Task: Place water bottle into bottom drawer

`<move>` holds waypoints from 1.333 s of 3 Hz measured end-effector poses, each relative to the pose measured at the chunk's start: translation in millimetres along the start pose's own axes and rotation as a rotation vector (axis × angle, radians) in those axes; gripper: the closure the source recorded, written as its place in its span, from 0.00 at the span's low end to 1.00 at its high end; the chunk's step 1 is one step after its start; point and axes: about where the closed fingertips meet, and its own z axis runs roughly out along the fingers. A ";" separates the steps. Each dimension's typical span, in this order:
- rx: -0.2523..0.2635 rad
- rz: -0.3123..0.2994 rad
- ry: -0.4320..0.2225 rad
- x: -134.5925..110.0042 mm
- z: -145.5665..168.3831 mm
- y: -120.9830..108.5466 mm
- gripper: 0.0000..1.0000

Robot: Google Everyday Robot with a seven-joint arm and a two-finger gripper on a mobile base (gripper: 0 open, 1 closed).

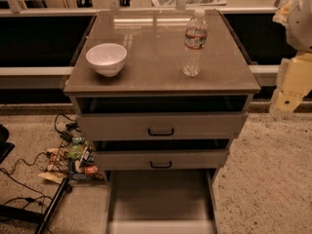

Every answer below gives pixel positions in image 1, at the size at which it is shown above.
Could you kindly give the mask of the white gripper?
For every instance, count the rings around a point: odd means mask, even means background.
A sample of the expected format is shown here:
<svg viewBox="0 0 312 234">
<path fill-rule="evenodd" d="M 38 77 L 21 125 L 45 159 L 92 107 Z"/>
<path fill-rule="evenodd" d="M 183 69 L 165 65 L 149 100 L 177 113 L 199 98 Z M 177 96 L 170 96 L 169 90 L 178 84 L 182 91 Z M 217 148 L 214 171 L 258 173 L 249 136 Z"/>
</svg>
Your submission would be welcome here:
<svg viewBox="0 0 312 234">
<path fill-rule="evenodd" d="M 294 58 L 283 58 L 278 69 L 269 113 L 292 115 L 311 91 L 312 54 L 298 52 Z"/>
</svg>

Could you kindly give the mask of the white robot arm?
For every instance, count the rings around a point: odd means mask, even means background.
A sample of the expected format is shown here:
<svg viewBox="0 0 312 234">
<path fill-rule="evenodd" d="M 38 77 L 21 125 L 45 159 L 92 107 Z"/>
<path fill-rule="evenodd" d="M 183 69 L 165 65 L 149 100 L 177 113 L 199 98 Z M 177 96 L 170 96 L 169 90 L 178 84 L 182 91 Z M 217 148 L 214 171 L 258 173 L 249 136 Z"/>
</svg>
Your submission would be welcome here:
<svg viewBox="0 0 312 234">
<path fill-rule="evenodd" d="M 297 50 L 281 61 L 269 108 L 274 117 L 288 117 L 312 91 L 312 0 L 290 1 L 273 21 L 285 27 L 287 43 Z"/>
</svg>

